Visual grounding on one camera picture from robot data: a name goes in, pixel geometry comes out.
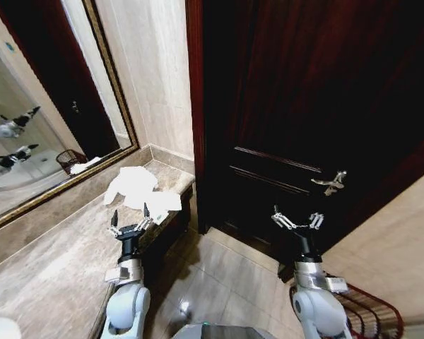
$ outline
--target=marble baseboard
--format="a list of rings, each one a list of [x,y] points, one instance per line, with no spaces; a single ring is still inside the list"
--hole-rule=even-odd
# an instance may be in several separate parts
[[[178,170],[195,175],[195,164],[193,160],[186,159],[180,155],[171,153],[163,148],[151,144],[151,151],[154,160],[163,162],[166,165],[173,166]]]
[[[104,193],[120,167],[144,165],[151,160],[151,149],[146,146],[2,227],[0,263]]]

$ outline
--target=white towel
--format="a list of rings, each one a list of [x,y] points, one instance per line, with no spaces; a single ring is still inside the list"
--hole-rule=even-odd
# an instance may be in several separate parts
[[[146,203],[153,217],[167,210],[181,210],[180,195],[173,192],[154,192],[157,183],[157,178],[144,167],[122,167],[105,192],[104,205],[111,204],[119,193],[125,196],[124,206],[143,210]]]

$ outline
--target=silver door handle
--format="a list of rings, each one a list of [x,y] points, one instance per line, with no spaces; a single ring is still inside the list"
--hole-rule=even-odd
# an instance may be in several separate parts
[[[344,184],[342,183],[343,179],[346,177],[347,171],[338,171],[336,176],[332,181],[311,179],[312,182],[318,185],[328,186],[324,192],[326,196],[332,195],[334,192],[337,192],[338,189],[343,189]]]
[[[78,109],[78,106],[77,106],[77,101],[74,100],[72,102],[71,108],[75,113],[80,114],[80,110]]]

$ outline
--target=wicker basket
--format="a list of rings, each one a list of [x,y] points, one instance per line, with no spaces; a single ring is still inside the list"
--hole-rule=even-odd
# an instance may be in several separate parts
[[[63,167],[63,170],[68,175],[71,175],[71,167],[74,164],[83,164],[87,161],[88,159],[86,156],[79,152],[76,152],[75,150],[65,150],[57,156],[57,162],[60,164],[61,167]]]

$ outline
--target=mirror edge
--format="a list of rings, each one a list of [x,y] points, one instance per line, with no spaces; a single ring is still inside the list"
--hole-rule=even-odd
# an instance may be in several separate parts
[[[119,111],[121,112],[124,125],[126,126],[126,131],[129,135],[131,145],[128,148],[117,150],[117,154],[113,155],[112,157],[109,157],[108,159],[102,162],[99,162],[98,164],[96,164],[96,166],[87,169],[86,171],[80,173],[79,175],[76,175],[75,177],[69,178],[65,182],[57,184],[48,191],[28,199],[21,206],[18,206],[17,208],[9,210],[3,215],[0,215],[0,228],[5,226],[9,222],[21,217],[22,215],[25,215],[26,213],[49,201],[50,199],[58,196],[59,194],[67,191],[68,189],[74,187],[75,185],[80,184],[81,182],[93,176],[94,174],[105,170],[109,166],[113,165],[114,163],[118,162],[119,160],[123,159],[124,157],[132,154],[133,152],[139,149],[139,143],[136,137],[134,125],[131,120],[129,107],[124,96],[124,91],[122,90],[121,82],[119,81],[119,76],[112,58],[112,53],[110,51],[107,38],[105,36],[105,31],[102,26],[102,22],[100,21],[98,8],[95,5],[94,0],[82,0],[82,2],[91,28],[93,29],[93,35],[96,40],[96,44],[98,45],[100,56],[102,58],[102,62],[104,63],[108,79],[110,81],[110,84],[112,85],[114,96],[119,105]]]

